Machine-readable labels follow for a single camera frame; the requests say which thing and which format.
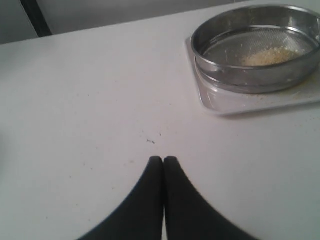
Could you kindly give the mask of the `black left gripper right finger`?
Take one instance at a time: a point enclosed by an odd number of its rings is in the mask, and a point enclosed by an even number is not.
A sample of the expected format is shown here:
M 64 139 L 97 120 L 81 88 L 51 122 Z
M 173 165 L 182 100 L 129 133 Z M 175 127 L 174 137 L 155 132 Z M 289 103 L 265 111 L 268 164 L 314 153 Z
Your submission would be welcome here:
M 251 240 L 253 237 L 217 212 L 196 190 L 178 159 L 164 168 L 164 210 L 169 240 Z

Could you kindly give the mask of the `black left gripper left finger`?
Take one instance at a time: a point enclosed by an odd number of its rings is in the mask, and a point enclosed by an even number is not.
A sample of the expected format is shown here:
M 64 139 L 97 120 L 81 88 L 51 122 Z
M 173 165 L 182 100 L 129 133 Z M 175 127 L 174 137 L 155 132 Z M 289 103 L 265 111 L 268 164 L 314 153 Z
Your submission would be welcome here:
M 161 240 L 163 233 L 163 160 L 152 156 L 126 199 L 82 240 Z

